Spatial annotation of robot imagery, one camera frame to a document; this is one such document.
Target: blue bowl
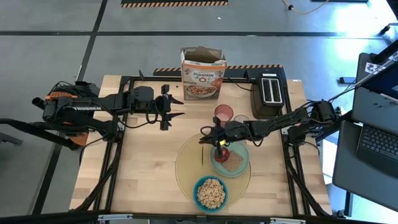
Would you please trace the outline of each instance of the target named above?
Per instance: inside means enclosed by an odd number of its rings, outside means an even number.
[[[209,209],[209,208],[207,208],[206,206],[202,205],[199,202],[198,195],[197,195],[198,188],[200,186],[202,186],[207,179],[217,179],[220,182],[220,184],[222,186],[224,186],[225,199],[224,199],[224,202],[221,204],[221,206],[219,208]],[[195,186],[193,187],[193,201],[195,202],[195,205],[197,205],[197,207],[200,210],[202,210],[202,211],[204,211],[206,213],[214,213],[214,212],[220,211],[225,206],[227,199],[228,199],[228,191],[226,189],[226,186],[225,186],[224,182],[218,177],[215,177],[215,176],[212,176],[212,175],[208,175],[208,176],[202,177],[201,179],[198,180],[198,182],[195,183]]]

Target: wooden table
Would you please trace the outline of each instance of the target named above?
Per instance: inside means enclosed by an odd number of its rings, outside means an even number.
[[[100,97],[117,93],[121,76],[106,75]],[[294,110],[306,102],[300,80],[288,80],[289,96]],[[135,82],[137,86],[151,86],[155,96],[160,95],[160,87],[170,85],[170,94],[183,100],[181,82]],[[127,129],[124,136],[121,160],[116,180],[112,212],[126,213],[165,213],[201,214],[195,204],[181,192],[175,177],[175,161],[183,144],[199,133],[202,126],[212,125],[214,109],[219,104],[227,104],[234,115],[244,114],[254,119],[249,100],[250,92],[238,88],[233,83],[224,83],[218,101],[184,101],[184,105],[172,105],[172,112],[185,112],[172,120],[168,131],[160,131],[159,124],[146,125],[138,129]],[[96,119],[109,120],[106,112],[96,112]],[[129,116],[128,125],[145,123],[143,114]],[[98,133],[91,133],[88,142],[98,139]],[[251,180],[246,193],[217,215],[250,215],[291,217],[287,174],[282,152],[279,131],[274,131],[264,139],[261,147],[247,142],[251,158]],[[85,149],[81,162],[70,208],[79,206],[93,190],[100,176],[106,143],[98,142]],[[315,200],[325,211],[331,213],[330,202],[323,180],[318,151],[311,145],[300,147],[306,185]],[[299,188],[295,186],[299,212],[303,213]]]

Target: red cup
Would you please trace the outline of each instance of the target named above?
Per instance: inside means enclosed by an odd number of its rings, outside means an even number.
[[[228,105],[218,105],[214,110],[214,116],[220,119],[221,127],[224,127],[226,122],[231,121],[234,111]]]

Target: cable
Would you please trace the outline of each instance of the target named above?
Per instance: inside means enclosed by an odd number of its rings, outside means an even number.
[[[309,145],[315,147],[315,148],[318,150],[318,157],[321,157],[321,151],[319,150],[319,147],[318,147],[317,145],[312,144],[312,143],[307,142],[307,141],[294,141],[294,142],[293,142],[293,144],[296,144],[296,143],[305,143],[305,144],[309,144]]]
[[[50,93],[51,93],[59,84],[61,84],[61,83],[66,83],[67,85],[72,86],[72,84],[70,84],[70,83],[68,83],[68,82],[59,81],[59,82],[57,82],[57,83],[51,88]]]
[[[304,103],[303,105],[299,106],[298,108],[296,108],[294,111],[294,114],[292,116],[295,116],[302,108],[307,109],[308,107],[312,106],[312,104],[314,103],[319,103],[322,101],[312,101],[312,100],[307,100],[308,102]]]
[[[362,84],[363,82],[369,80],[371,77],[373,77],[373,76],[375,75],[376,72],[380,72],[381,70],[383,70],[384,67],[387,68],[387,67],[390,65],[391,62],[392,62],[392,63],[395,63],[395,59],[397,59],[397,58],[398,58],[398,54],[395,55],[392,59],[389,59],[386,63],[382,64],[379,68],[375,69],[375,71],[373,71],[372,73],[370,73],[368,76],[366,76],[366,77],[363,78],[362,80],[360,80],[360,81],[358,81],[357,83],[355,83],[355,85],[353,85],[351,88],[349,88],[349,89],[347,89],[347,90],[345,90],[345,91],[342,91],[341,93],[339,93],[339,94],[335,95],[334,97],[330,98],[330,99],[328,100],[328,102],[330,102],[330,101],[332,101],[332,100],[334,100],[334,99],[337,99],[337,98],[340,97],[341,95],[344,95],[345,93],[347,93],[347,92],[349,92],[349,91],[351,91],[351,90],[354,90],[354,89],[360,87],[360,84]]]
[[[205,133],[203,133],[203,130],[205,129],[205,128],[212,128],[211,126],[204,126],[204,127],[201,127],[200,128],[200,134],[202,134],[202,135],[204,135],[204,136],[209,136],[209,134],[205,134]]]
[[[313,9],[313,10],[311,10],[311,11],[309,11],[309,12],[299,12],[299,11],[297,11],[297,10],[295,10],[294,8],[293,8],[293,5],[292,4],[289,4],[286,0],[282,0],[282,2],[283,3],[285,3],[285,5],[286,6],[288,6],[288,8],[289,8],[289,10],[292,10],[292,11],[294,11],[294,12],[296,12],[297,14],[300,14],[300,15],[306,15],[306,14],[309,14],[309,13],[311,13],[311,12],[314,12],[314,11],[316,11],[316,10],[318,10],[319,8],[321,8],[322,6],[324,6],[326,3],[328,3],[330,0],[326,0],[324,3],[322,3],[320,6],[318,6],[318,7],[316,7],[315,9]]]
[[[310,144],[311,146],[315,147],[318,150],[318,157],[321,157],[321,150],[319,150],[318,146],[315,144],[312,144],[310,142],[304,141],[306,144]]]
[[[261,144],[262,144],[262,142],[263,142],[263,140],[264,140],[264,138],[261,138],[260,143],[257,145],[257,143],[256,143],[256,142],[254,141],[254,139],[253,139],[253,136],[251,135],[251,132],[250,132],[249,128],[248,128],[246,125],[244,125],[244,127],[245,127],[246,130],[248,131],[248,133],[249,133],[249,135],[250,135],[250,138],[251,138],[251,142],[254,144],[254,146],[260,147]]]
[[[89,145],[91,145],[91,144],[94,144],[94,143],[96,143],[96,142],[98,142],[98,141],[100,141],[100,140],[104,140],[104,139],[106,139],[106,137],[108,137],[108,135],[105,135],[105,136],[103,136],[103,137],[100,137],[99,139],[94,140],[94,141],[92,141],[92,142],[90,142],[90,143],[88,143],[88,144],[86,144],[85,146],[82,147],[82,149],[80,150],[79,165],[81,164],[81,160],[83,159],[83,153],[84,153],[86,147],[89,146]]]
[[[104,107],[103,105],[101,105],[100,103],[97,103],[97,102],[95,102],[95,101],[91,101],[91,103],[94,103],[95,105],[99,106],[102,110],[105,110],[105,112],[107,112],[108,114],[110,114],[110,115],[112,116],[112,118],[116,119],[119,123],[123,124],[123,126],[126,127],[126,128],[131,128],[131,129],[140,128],[140,127],[142,127],[142,126],[144,126],[144,125],[147,125],[147,124],[154,124],[154,123],[156,123],[156,122],[158,121],[158,120],[157,120],[157,114],[155,115],[155,120],[149,121],[148,116],[147,116],[148,114],[146,113],[146,119],[147,119],[147,122],[146,122],[146,123],[140,124],[140,125],[138,125],[138,126],[129,126],[129,125],[127,125],[125,122],[121,121],[116,115],[113,115],[113,114],[110,112],[109,109],[105,108],[105,107]]]
[[[356,81],[356,79],[354,79],[354,81],[352,81],[350,84],[348,84],[347,88],[346,88],[344,91],[346,91],[346,90],[349,88],[349,86],[351,86],[355,81]]]
[[[237,85],[237,86],[238,86],[239,88],[241,88],[242,90],[253,91],[253,90],[250,90],[250,89],[248,89],[248,88],[241,87],[241,86],[238,85],[234,80],[232,80],[232,78],[230,78],[230,77],[227,77],[227,79],[228,79],[229,81],[231,81],[232,83],[235,83],[235,85]]]

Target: plate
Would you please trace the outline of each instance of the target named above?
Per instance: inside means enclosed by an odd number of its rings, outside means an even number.
[[[216,147],[212,147],[210,151],[210,163],[213,166],[214,170],[217,171],[217,173],[225,176],[225,177],[237,177],[241,175],[248,167],[249,167],[249,152],[248,149],[246,149],[246,146],[242,142],[232,142],[229,144],[228,147],[226,147],[229,151],[235,152],[238,155],[240,155],[243,158],[242,164],[240,167],[238,167],[234,171],[228,171],[226,170],[223,165],[221,165],[220,162],[217,162],[214,160],[214,151],[216,150]]]

